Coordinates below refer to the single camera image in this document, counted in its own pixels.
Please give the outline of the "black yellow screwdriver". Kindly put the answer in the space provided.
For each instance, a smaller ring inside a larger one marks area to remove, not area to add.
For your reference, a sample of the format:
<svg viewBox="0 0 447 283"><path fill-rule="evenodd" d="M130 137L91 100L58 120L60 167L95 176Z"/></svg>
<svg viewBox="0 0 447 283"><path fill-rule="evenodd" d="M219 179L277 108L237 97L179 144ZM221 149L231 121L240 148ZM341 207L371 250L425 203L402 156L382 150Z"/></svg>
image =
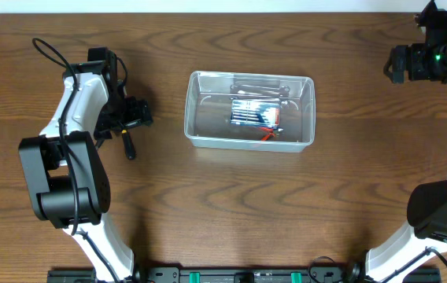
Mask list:
<svg viewBox="0 0 447 283"><path fill-rule="evenodd" d="M129 160L136 158L136 150L132 141L131 135L128 130L121 131L121 137L124 143L124 153Z"/></svg>

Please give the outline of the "small silver wrench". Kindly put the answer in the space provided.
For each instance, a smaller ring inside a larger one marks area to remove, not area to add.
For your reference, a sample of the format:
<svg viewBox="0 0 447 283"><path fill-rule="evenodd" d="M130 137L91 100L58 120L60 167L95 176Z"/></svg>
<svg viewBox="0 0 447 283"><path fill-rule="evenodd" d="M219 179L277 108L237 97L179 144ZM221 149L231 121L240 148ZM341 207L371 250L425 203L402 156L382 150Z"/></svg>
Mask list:
<svg viewBox="0 0 447 283"><path fill-rule="evenodd" d="M289 94L290 88L288 86L268 87L268 86L254 86L246 84L233 84L230 86L230 92L232 94L242 94L242 95L285 97Z"/></svg>

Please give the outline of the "blue precision screwdriver set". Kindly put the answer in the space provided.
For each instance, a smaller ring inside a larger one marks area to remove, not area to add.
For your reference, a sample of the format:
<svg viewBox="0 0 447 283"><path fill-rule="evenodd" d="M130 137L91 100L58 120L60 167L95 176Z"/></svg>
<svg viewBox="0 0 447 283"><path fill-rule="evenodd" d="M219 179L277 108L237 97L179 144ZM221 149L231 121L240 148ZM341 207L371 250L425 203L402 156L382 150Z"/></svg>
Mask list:
<svg viewBox="0 0 447 283"><path fill-rule="evenodd" d="M279 99L234 99L230 123L250 127L279 127Z"/></svg>

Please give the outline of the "red handled pliers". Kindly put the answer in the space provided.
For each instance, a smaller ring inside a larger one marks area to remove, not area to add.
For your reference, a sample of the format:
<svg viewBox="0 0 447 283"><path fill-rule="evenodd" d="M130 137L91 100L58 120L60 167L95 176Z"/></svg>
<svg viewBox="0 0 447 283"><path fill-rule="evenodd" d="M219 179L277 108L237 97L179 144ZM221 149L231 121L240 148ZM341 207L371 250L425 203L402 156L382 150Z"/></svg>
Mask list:
<svg viewBox="0 0 447 283"><path fill-rule="evenodd" d="M277 138L283 132L283 129L280 127L278 128L259 127L259 130L262 130L265 133L265 135L261 139L262 141L268 141L272 138Z"/></svg>

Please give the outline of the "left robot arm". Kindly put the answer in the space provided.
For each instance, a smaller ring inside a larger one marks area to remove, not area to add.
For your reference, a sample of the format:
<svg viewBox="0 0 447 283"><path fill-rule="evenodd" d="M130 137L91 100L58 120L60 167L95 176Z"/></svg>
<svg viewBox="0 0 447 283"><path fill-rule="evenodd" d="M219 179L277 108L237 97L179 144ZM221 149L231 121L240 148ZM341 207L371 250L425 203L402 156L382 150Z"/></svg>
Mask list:
<svg viewBox="0 0 447 283"><path fill-rule="evenodd" d="M127 95L123 61L106 47L92 48L87 61L65 62L64 93L54 116L18 148L35 215L70 235L94 266L91 275L64 272L51 281L137 282L134 252L109 215L110 184L98 149L121 135L125 155L136 157L130 129L153 122L147 101Z"/></svg>

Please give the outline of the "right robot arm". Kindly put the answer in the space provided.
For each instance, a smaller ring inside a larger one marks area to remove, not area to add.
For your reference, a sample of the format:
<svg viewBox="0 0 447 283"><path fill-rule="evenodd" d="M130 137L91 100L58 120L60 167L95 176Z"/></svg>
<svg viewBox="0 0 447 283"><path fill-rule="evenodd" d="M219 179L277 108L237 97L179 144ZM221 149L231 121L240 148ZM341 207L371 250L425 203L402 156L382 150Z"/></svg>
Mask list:
<svg viewBox="0 0 447 283"><path fill-rule="evenodd" d="M433 1L415 16L425 41L395 46L383 73L392 83L405 80L447 83L447 10ZM346 282L428 282L418 269L433 257L447 268L447 178L418 185L407 206L406 222L383 244L350 266Z"/></svg>

